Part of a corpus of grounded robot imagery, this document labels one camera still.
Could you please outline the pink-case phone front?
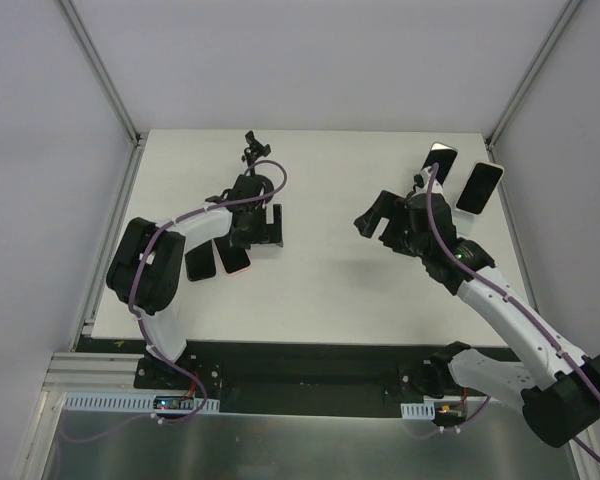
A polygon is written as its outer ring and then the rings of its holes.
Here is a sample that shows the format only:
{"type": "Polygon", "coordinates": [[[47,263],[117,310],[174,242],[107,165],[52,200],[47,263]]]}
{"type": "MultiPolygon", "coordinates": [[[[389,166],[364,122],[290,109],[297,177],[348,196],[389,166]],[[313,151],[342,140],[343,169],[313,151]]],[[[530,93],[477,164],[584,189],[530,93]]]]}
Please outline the pink-case phone front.
{"type": "Polygon", "coordinates": [[[226,275],[238,274],[251,266],[249,255],[244,249],[224,248],[216,244],[216,250],[226,275]]]}

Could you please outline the black phone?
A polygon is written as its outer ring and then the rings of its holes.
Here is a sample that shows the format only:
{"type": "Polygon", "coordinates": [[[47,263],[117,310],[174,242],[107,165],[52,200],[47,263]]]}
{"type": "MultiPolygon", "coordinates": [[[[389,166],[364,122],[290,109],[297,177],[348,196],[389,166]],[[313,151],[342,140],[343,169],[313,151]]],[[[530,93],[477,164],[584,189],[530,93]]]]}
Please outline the black phone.
{"type": "Polygon", "coordinates": [[[185,254],[187,279],[198,282],[213,278],[216,273],[213,241],[207,241],[185,254]]]}

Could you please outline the black round-base phone stand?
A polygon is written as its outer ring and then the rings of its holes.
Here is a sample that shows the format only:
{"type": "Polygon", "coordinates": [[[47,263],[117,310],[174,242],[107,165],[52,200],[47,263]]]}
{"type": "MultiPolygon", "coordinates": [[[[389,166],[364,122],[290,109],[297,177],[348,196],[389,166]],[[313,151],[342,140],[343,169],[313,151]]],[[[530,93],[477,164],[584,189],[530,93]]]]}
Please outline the black round-base phone stand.
{"type": "Polygon", "coordinates": [[[247,166],[246,175],[254,182],[258,182],[260,184],[260,192],[258,193],[258,196],[269,194],[274,190],[273,182],[266,176],[259,175],[256,172],[255,163],[271,154],[271,146],[269,144],[263,144],[257,140],[253,130],[249,130],[245,134],[245,140],[247,146],[243,150],[241,160],[247,166]]]}

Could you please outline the silver-edged phone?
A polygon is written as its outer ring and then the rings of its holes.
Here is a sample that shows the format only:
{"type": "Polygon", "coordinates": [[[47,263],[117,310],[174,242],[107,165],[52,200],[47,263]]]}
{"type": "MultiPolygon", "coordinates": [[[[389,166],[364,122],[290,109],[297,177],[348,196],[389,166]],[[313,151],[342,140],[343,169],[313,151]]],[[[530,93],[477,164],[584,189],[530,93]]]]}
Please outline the silver-edged phone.
{"type": "Polygon", "coordinates": [[[452,169],[457,155],[458,151],[455,148],[440,142],[435,142],[432,144],[422,168],[428,169],[434,164],[437,164],[438,173],[436,174],[436,181],[440,185],[443,185],[452,169]]]}

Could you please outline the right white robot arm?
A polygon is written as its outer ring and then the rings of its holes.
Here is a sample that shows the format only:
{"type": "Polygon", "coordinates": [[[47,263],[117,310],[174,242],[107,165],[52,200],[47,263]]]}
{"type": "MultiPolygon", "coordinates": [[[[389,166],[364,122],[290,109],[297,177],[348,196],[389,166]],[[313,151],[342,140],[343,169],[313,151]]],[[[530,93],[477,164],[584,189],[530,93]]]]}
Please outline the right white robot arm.
{"type": "Polygon", "coordinates": [[[552,447],[600,419],[600,355],[587,355],[519,299],[493,258],[457,234],[442,194],[382,191],[354,225],[369,238],[381,219],[388,221],[382,244],[420,259],[427,274],[478,313],[517,357],[497,361],[455,342],[431,360],[430,395],[478,390],[521,413],[552,447]]]}

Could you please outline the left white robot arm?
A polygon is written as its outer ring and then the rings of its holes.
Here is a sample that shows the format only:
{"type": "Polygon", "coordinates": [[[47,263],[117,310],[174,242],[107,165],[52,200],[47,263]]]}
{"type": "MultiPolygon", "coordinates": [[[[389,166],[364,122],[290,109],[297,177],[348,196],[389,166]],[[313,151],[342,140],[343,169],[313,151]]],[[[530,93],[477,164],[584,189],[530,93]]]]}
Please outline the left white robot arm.
{"type": "Polygon", "coordinates": [[[168,388],[184,387],[187,340],[172,306],[185,257],[204,244],[244,253],[253,245],[282,244],[281,206],[266,208],[280,191],[263,175],[241,174],[234,186],[202,206],[160,225],[141,217],[126,226],[106,275],[106,286],[136,317],[147,350],[161,359],[156,375],[168,388]]]}

